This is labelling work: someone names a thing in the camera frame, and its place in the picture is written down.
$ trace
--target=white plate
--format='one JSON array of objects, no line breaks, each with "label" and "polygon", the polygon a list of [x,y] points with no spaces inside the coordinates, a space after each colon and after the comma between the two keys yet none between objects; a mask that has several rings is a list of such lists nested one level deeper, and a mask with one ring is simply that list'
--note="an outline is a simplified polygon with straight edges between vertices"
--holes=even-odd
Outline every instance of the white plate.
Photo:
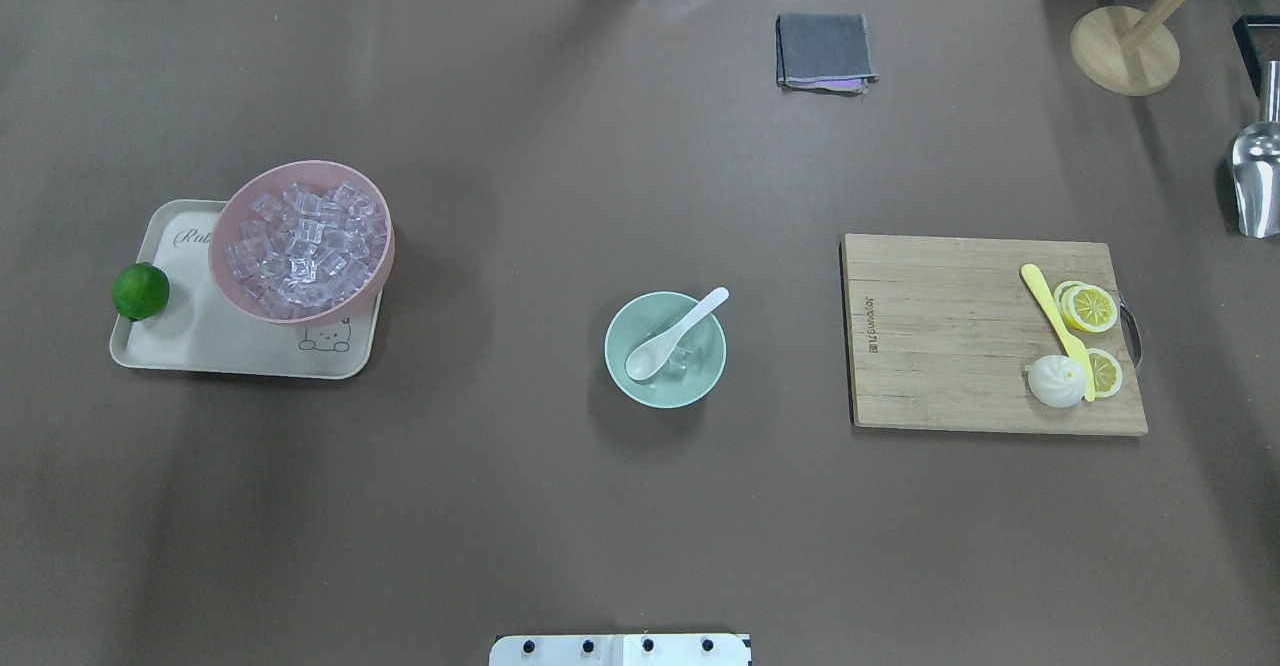
[{"label": "white plate", "polygon": [[232,306],[209,275],[209,234],[225,201],[170,201],[156,209],[138,261],[169,277],[164,311],[115,319],[111,359],[131,369],[346,379],[369,362],[383,295],[369,309],[324,327],[283,327]]}]

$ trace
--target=wooden cutting board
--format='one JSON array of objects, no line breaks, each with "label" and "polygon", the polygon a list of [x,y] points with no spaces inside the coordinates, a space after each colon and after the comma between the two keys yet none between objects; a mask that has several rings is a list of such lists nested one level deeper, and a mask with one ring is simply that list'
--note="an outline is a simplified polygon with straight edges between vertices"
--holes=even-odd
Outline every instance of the wooden cutting board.
[{"label": "wooden cutting board", "polygon": [[1019,268],[1050,288],[1075,279],[1116,296],[1105,243],[847,234],[845,316],[859,426],[1142,435],[1147,416],[1121,324],[1074,332],[1120,361],[1120,392],[1070,409],[1043,406],[1023,368],[1061,353]]}]

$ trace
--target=yellow plastic knife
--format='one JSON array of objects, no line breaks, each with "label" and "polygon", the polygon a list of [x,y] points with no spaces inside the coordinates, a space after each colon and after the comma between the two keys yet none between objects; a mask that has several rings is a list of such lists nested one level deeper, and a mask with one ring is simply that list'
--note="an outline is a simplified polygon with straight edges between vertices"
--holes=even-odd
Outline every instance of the yellow plastic knife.
[{"label": "yellow plastic knife", "polygon": [[1053,292],[1050,291],[1039,266],[1036,264],[1023,264],[1021,274],[1028,291],[1036,297],[1041,311],[1044,311],[1048,324],[1053,328],[1053,333],[1057,334],[1057,341],[1062,345],[1062,351],[1066,351],[1071,361],[1075,361],[1084,369],[1084,401],[1093,401],[1098,391],[1097,384],[1093,382],[1093,366],[1089,365],[1089,355],[1084,351],[1084,342],[1066,330],[1062,315],[1057,313],[1057,304],[1053,304]]}]

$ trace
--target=wooden stand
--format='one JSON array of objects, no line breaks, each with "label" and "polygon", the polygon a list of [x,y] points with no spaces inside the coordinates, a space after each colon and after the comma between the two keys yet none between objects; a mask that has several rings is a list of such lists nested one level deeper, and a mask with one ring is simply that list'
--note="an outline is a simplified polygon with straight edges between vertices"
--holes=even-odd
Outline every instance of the wooden stand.
[{"label": "wooden stand", "polygon": [[1165,28],[1185,0],[1157,0],[1143,13],[1102,6],[1084,14],[1071,29],[1071,56],[1094,83],[1125,96],[1149,96],[1178,73],[1178,41]]}]

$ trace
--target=folded towel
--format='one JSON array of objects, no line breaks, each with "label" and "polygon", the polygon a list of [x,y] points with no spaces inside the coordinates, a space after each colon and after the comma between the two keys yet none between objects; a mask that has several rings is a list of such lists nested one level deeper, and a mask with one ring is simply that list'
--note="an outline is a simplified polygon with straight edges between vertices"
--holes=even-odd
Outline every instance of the folded towel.
[{"label": "folded towel", "polygon": [[877,79],[861,14],[782,14],[778,86],[860,93]]}]

